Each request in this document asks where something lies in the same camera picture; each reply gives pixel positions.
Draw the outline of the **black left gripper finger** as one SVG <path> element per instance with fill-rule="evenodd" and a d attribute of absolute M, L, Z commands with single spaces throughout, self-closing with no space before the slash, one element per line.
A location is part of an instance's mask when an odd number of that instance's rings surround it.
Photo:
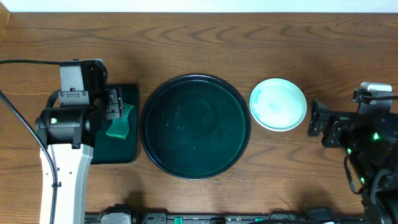
<path fill-rule="evenodd" d="M 117 97 L 118 97 L 119 116 L 123 117 L 125 112 L 124 112 L 124 105 L 123 105 L 122 89 L 120 87 L 116 87 L 116 93 L 117 93 Z"/>
<path fill-rule="evenodd" d="M 106 119 L 118 118 L 118 95 L 115 89 L 106 90 L 108 95 L 108 106 L 106 110 Z"/>

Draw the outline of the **green scrubbing sponge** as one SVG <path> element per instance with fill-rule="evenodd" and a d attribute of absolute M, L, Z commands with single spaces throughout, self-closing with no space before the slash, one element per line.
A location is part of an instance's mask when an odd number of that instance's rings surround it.
<path fill-rule="evenodd" d="M 106 130 L 106 135 L 111 138 L 126 140 L 129 134 L 129 114 L 134 108 L 133 105 L 123 103 L 124 116 L 114 119 L 111 126 Z"/>

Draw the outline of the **mint green plate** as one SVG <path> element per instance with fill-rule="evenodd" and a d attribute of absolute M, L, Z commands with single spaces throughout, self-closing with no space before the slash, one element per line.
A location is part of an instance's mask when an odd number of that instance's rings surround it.
<path fill-rule="evenodd" d="M 249 109 L 263 128 L 284 132 L 296 128 L 304 120 L 307 101 L 296 84 L 282 78 L 270 78 L 254 87 Z"/>

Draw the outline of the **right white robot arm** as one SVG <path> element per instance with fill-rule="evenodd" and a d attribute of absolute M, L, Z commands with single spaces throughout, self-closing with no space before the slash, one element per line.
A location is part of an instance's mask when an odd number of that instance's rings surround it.
<path fill-rule="evenodd" d="M 331 111 L 313 100 L 308 135 L 345 151 L 349 187 L 361 196 L 369 222 L 397 223 L 397 114 L 365 103 L 355 113 Z"/>

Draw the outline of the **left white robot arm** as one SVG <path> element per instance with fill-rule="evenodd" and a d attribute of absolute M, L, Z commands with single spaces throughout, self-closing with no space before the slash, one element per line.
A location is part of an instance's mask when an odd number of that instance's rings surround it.
<path fill-rule="evenodd" d="M 43 171 L 41 223 L 83 223 L 90 165 L 128 163 L 136 157 L 137 88 L 135 85 L 108 85 L 106 91 L 111 103 L 123 104 L 124 114 L 103 121 L 88 144 L 73 147 L 73 132 L 79 127 L 63 128 L 61 125 L 69 118 L 75 118 L 79 124 L 81 116 L 76 109 L 54 107 L 58 92 L 50 95 L 37 118 L 37 134 L 47 147 L 47 152 L 40 153 Z"/>

